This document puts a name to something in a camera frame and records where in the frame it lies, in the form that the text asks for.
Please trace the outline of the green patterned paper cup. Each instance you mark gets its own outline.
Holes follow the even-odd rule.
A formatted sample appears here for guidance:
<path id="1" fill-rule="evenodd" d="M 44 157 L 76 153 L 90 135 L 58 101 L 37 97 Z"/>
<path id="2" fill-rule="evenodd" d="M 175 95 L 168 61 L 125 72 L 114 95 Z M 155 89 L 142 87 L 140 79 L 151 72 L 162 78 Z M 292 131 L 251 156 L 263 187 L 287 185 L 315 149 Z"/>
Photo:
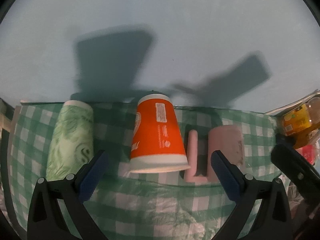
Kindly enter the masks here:
<path id="1" fill-rule="evenodd" d="M 54 127 L 46 179 L 60 180 L 76 174 L 93 156 L 93 108 L 69 100 L 63 104 Z"/>

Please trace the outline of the orange paper cup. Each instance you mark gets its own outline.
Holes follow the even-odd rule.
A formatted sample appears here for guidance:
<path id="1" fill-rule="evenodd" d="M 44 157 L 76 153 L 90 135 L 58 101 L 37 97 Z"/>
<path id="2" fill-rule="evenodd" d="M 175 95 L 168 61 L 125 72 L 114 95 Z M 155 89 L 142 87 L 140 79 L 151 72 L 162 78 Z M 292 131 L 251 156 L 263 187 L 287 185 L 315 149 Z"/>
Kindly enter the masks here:
<path id="1" fill-rule="evenodd" d="M 165 173 L 189 168 L 170 98 L 163 94 L 142 97 L 136 109 L 130 172 Z"/>

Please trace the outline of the pink snack box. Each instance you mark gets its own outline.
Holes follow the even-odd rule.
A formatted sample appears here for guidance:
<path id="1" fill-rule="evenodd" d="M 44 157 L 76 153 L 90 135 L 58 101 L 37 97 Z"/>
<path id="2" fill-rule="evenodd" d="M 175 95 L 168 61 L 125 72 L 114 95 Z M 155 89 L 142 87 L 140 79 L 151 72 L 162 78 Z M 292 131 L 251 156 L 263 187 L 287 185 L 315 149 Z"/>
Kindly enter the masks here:
<path id="1" fill-rule="evenodd" d="M 319 144 L 306 145 L 297 149 L 297 152 L 302 155 L 308 163 L 315 165 L 319 159 Z"/>

